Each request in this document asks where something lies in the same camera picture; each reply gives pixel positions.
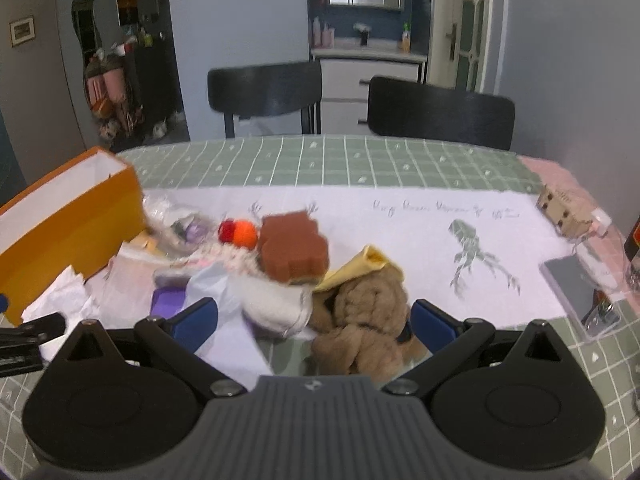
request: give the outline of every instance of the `framed picture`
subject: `framed picture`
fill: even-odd
[[[121,27],[125,25],[137,25],[138,0],[116,0],[118,6],[118,21]]]
[[[9,23],[9,34],[11,36],[11,46],[17,46],[25,41],[34,40],[36,37],[36,28],[33,25],[33,16]]]

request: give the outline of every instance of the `white cabinet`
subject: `white cabinet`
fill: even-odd
[[[373,76],[388,76],[424,82],[426,60],[401,56],[392,59],[352,59],[315,51],[322,66],[320,130],[326,135],[372,135],[367,126],[369,82]]]
[[[385,61],[323,59],[322,98],[366,101],[375,75],[418,81],[418,65]]]
[[[320,131],[327,135],[373,135],[364,124],[367,120],[366,103],[320,103]]]

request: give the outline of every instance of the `yellow cloth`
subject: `yellow cloth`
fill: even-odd
[[[314,292],[331,290],[349,280],[369,274],[374,270],[381,270],[386,266],[393,267],[400,275],[400,281],[404,281],[402,269],[387,258],[382,251],[373,245],[366,245],[350,261],[338,270],[329,270],[322,282],[316,286]]]

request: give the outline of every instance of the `red pom pom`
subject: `red pom pom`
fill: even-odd
[[[236,223],[233,220],[225,220],[218,227],[218,240],[223,244],[229,244],[234,240]]]

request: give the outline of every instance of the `drawing on paper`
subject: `drawing on paper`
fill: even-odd
[[[478,238],[474,227],[465,221],[456,219],[449,226],[449,232],[456,237],[462,246],[462,251],[456,254],[453,259],[458,264],[458,268],[450,284],[459,298],[463,297],[466,288],[461,276],[462,271],[466,269],[471,274],[471,264],[476,260],[489,267],[494,277],[496,270],[503,273],[507,278],[507,288],[513,287],[518,291],[518,295],[520,294],[520,281],[500,264],[500,260],[494,254],[486,253],[480,248],[480,238]]]

